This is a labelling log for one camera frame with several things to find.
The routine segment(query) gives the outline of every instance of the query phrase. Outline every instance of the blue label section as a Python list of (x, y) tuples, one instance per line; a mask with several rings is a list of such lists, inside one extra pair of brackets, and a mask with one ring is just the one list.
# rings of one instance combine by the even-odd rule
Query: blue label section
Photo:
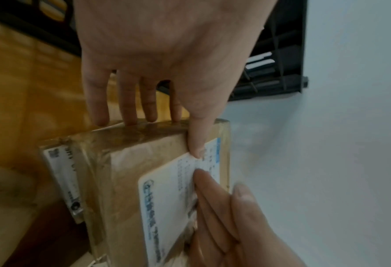
[(221, 160), (221, 138), (218, 137), (218, 144), (216, 146), (216, 163)]

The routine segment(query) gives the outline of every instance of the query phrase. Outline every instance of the wall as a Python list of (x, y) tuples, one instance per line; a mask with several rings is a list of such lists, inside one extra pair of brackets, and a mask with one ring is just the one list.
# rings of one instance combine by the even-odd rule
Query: wall
[(230, 103), (232, 180), (310, 267), (391, 267), (391, 0), (309, 0), (289, 97)]

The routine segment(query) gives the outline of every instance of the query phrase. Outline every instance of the gray wall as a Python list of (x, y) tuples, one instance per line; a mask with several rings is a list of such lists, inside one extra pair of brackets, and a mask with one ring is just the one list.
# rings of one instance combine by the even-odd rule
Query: gray wall
[(232, 180), (310, 267), (391, 267), (391, 0), (309, 0), (290, 97), (233, 102)]

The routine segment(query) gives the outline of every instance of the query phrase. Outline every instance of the wooden surface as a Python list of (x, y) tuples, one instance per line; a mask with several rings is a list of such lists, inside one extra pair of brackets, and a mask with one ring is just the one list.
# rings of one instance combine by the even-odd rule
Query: wooden surface
[[(0, 166), (35, 177), (40, 188), (52, 179), (38, 141), (94, 129), (81, 88), (81, 59), (0, 25)], [(116, 80), (108, 85), (111, 120), (120, 120)], [(137, 114), (144, 113), (137, 92)], [(170, 119), (169, 97), (157, 92), (159, 120)], [(49, 204), (59, 198), (43, 192)]]

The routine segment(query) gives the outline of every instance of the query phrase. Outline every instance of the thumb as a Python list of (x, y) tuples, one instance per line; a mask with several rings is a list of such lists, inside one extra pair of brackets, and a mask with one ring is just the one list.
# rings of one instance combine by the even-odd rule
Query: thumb
[(231, 208), (247, 266), (266, 266), (265, 251), (274, 233), (247, 186), (234, 186)]
[(203, 157), (204, 144), (210, 134), (216, 117), (195, 117), (190, 114), (188, 126), (188, 149), (191, 155), (196, 158)]

